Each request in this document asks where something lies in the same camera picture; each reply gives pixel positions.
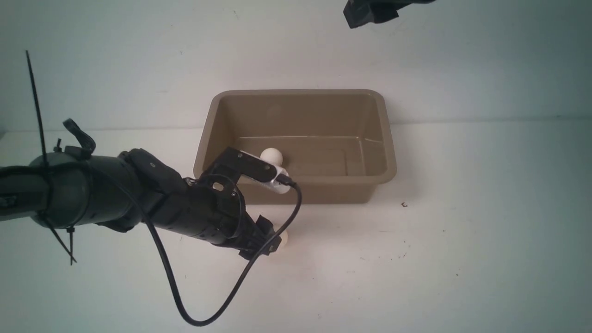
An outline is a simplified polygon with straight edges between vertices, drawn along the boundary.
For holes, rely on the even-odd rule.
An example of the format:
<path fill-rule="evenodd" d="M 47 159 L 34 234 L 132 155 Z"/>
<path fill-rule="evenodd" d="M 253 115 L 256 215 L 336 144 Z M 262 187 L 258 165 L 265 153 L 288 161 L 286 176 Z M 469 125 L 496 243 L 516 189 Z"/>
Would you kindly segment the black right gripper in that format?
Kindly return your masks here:
<path fill-rule="evenodd" d="M 410 5 L 427 5 L 435 0 L 349 0 L 343 15 L 349 28 L 369 23 L 380 25 L 398 17 L 398 11 Z"/>

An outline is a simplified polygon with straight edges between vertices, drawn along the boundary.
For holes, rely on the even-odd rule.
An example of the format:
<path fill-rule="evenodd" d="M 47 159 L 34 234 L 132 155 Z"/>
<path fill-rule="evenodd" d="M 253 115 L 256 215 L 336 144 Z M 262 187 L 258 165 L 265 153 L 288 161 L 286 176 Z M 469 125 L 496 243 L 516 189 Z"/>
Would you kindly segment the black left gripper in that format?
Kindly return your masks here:
<path fill-rule="evenodd" d="M 262 215 L 255 221 L 246 213 L 237 189 L 238 175 L 202 175 L 189 184 L 176 175 L 153 182 L 161 198 L 153 207 L 153 224 L 224 248 L 239 248 L 251 260 L 279 230 Z"/>

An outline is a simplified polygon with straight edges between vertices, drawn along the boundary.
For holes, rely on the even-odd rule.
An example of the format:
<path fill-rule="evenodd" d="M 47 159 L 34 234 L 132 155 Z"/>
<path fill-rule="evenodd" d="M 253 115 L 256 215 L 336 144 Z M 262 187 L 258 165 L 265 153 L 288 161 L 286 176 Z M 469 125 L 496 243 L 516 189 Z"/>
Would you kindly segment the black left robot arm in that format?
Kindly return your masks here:
<path fill-rule="evenodd" d="M 199 179 L 180 176 L 143 149 L 117 157 L 92 156 L 68 146 L 28 166 L 1 169 L 1 219 L 31 217 L 39 225 L 68 229 L 105 226 L 125 233 L 146 217 L 156 228 L 239 250 L 251 259 L 271 237 L 272 223 L 251 218 L 237 183 L 247 177 L 285 194 L 280 166 L 226 148 Z"/>

